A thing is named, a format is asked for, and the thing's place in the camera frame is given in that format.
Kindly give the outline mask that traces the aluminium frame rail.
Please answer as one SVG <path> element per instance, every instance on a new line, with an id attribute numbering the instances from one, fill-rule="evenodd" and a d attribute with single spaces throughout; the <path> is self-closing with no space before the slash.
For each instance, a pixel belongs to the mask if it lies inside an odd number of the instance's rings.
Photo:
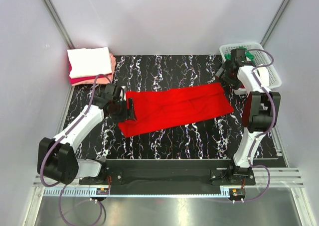
<path id="1" fill-rule="evenodd" d="M 107 176 L 111 177 L 111 185 L 127 185 L 129 183 L 203 183 L 222 187 L 240 187 L 242 185 L 265 187 L 301 187 L 300 173 L 296 168 L 255 168 L 244 176 L 227 176 L 225 168 L 186 169 L 186 168 L 109 168 Z"/>

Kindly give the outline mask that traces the magenta folded t-shirt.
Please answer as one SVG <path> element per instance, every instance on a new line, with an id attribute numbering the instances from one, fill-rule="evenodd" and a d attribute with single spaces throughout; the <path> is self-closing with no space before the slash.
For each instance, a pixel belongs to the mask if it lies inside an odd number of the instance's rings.
<path id="1" fill-rule="evenodd" d="M 71 78 L 69 77 L 69 82 L 72 86 L 77 86 L 77 85 L 85 85 L 85 84 L 94 84 L 96 76 L 91 76 L 91 77 L 80 77 L 80 78 Z M 101 84 L 105 85 L 109 83 L 110 81 L 103 76 L 99 76 L 96 84 Z"/>

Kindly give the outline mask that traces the left small circuit board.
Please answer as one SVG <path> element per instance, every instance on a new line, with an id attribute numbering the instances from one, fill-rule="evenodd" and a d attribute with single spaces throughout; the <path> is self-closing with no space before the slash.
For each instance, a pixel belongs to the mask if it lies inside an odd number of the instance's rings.
<path id="1" fill-rule="evenodd" d="M 109 195 L 109 188 L 97 188 L 96 195 Z"/>

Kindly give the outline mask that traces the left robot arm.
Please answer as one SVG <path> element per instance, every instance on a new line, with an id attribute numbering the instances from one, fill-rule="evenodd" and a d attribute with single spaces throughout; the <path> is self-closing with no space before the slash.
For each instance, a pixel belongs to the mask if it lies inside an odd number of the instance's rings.
<path id="1" fill-rule="evenodd" d="M 136 120 L 134 101 L 127 98 L 126 88 L 107 84 L 99 95 L 91 95 L 82 112 L 53 138 L 43 138 L 38 147 L 37 171 L 41 183 L 50 187 L 45 178 L 68 185 L 75 179 L 90 178 L 103 184 L 108 172 L 97 159 L 79 159 L 75 153 L 91 130 L 109 117 L 115 123 Z"/>

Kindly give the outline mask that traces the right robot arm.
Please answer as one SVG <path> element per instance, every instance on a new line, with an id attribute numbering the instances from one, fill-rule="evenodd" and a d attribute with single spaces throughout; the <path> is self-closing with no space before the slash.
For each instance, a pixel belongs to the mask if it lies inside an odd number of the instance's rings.
<path id="1" fill-rule="evenodd" d="M 247 59 L 246 52 L 243 48 L 233 49 L 231 58 L 216 74 L 235 90 L 244 87 L 248 95 L 242 114 L 244 134 L 226 170 L 215 178 L 219 184 L 254 184 L 254 155 L 261 140 L 276 125 L 279 113 L 281 95 L 271 91 L 263 79 L 267 65 L 256 65 Z"/>

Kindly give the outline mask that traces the black marble pattern mat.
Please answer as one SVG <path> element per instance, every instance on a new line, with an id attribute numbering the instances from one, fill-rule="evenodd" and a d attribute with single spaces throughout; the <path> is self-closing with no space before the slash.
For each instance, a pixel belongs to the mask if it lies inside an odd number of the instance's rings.
<path id="1" fill-rule="evenodd" d="M 115 58 L 113 82 L 129 91 L 166 91 L 216 82 L 220 55 L 122 55 Z M 98 124 L 76 151 L 78 158 L 226 159 L 243 136 L 246 96 L 223 86 L 234 112 L 207 121 L 138 135 L 123 136 L 109 118 Z"/>

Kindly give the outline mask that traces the bright red t-shirt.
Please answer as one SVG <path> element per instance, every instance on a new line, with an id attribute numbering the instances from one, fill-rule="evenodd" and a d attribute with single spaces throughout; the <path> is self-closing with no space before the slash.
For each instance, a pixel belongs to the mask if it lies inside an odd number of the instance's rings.
<path id="1" fill-rule="evenodd" d="M 127 92 L 137 120 L 119 123 L 125 137 L 205 121 L 234 112 L 220 83 L 161 92 Z"/>

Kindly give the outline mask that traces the green t-shirt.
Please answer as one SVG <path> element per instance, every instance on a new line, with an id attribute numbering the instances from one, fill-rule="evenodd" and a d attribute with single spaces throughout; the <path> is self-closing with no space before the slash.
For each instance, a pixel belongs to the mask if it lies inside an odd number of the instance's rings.
<path id="1" fill-rule="evenodd" d="M 253 54 L 251 54 L 248 50 L 247 50 L 247 48 L 245 48 L 245 47 L 235 47 L 234 49 L 236 49 L 236 48 L 240 48 L 240 49 L 244 49 L 246 52 L 245 52 L 245 56 L 246 56 L 246 58 L 248 58 L 249 60 L 251 60 L 251 61 L 253 61 L 254 62 L 254 55 Z M 230 60 L 231 59 L 231 50 L 233 50 L 233 48 L 230 48 L 230 47 L 227 47 L 226 48 L 226 52 L 225 52 L 225 54 L 224 54 L 224 57 L 225 57 L 225 59 L 226 60 Z"/>

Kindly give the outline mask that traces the right small circuit board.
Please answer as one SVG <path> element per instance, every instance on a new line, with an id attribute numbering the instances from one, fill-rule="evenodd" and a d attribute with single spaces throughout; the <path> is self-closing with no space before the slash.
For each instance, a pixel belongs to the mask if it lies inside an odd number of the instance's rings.
<path id="1" fill-rule="evenodd" d="M 244 196 L 245 190 L 244 189 L 233 189 L 231 195 L 234 197 Z"/>

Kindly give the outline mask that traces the white cloth in basket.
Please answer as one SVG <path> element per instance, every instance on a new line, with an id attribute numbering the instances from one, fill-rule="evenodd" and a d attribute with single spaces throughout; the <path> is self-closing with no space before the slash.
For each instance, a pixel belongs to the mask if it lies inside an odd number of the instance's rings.
<path id="1" fill-rule="evenodd" d="M 269 71 L 266 67 L 259 67 L 256 70 L 259 78 L 261 85 L 264 87 L 269 87 L 270 86 L 270 76 L 269 76 Z"/>

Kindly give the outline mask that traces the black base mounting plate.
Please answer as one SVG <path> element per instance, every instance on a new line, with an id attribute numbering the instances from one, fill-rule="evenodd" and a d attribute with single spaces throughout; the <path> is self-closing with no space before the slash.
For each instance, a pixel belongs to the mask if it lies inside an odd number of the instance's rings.
<path id="1" fill-rule="evenodd" d="M 81 185 L 124 185 L 134 181 L 182 182 L 195 181 L 212 185 L 253 186 L 256 184 L 251 167 L 235 166 L 230 159 L 108 159 L 97 178 L 84 177 Z"/>

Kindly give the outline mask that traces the small circuit board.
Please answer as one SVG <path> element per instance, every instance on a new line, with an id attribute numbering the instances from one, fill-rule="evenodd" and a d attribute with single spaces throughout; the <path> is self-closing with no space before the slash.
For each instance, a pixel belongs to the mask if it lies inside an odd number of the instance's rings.
<path id="1" fill-rule="evenodd" d="M 234 197 L 244 196 L 245 190 L 244 189 L 233 189 L 231 195 Z"/>
<path id="2" fill-rule="evenodd" d="M 97 188 L 96 195 L 109 195 L 109 188 Z"/>

